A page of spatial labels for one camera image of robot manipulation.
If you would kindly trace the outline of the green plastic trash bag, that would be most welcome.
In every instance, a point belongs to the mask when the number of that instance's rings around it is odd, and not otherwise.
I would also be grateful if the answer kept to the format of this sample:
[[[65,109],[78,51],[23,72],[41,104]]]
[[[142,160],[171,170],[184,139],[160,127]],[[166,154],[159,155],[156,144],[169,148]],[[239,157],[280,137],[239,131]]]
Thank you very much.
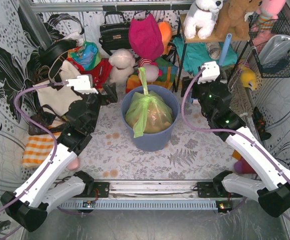
[[[148,90],[145,68],[138,68],[138,74],[143,92],[133,93],[125,114],[125,121],[133,129],[134,138],[162,132],[174,122],[172,109],[155,91]]]

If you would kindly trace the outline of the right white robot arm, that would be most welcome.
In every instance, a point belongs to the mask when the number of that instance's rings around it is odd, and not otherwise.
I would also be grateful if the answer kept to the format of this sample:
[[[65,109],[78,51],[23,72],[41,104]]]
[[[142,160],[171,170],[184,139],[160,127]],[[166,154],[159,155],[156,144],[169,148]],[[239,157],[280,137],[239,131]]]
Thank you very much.
[[[290,170],[278,163],[272,155],[254,138],[249,128],[237,117],[239,127],[231,129],[231,121],[222,117],[225,128],[196,128],[192,130],[215,133],[225,143],[234,148],[260,177],[259,181],[229,173],[221,180],[221,185],[229,193],[242,195],[260,204],[272,217],[279,217],[290,208]]]

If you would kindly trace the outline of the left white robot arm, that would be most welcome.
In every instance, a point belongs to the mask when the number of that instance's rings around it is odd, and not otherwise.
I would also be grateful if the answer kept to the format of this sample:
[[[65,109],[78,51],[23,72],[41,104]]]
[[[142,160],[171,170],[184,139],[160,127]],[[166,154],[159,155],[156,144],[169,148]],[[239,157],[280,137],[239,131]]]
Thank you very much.
[[[66,200],[80,194],[99,193],[94,189],[94,179],[84,171],[50,188],[92,139],[102,103],[102,95],[90,80],[69,79],[64,84],[85,97],[70,104],[68,122],[61,135],[52,138],[54,147],[38,169],[14,192],[7,191],[1,196],[7,215],[29,232],[37,230],[48,213]]]

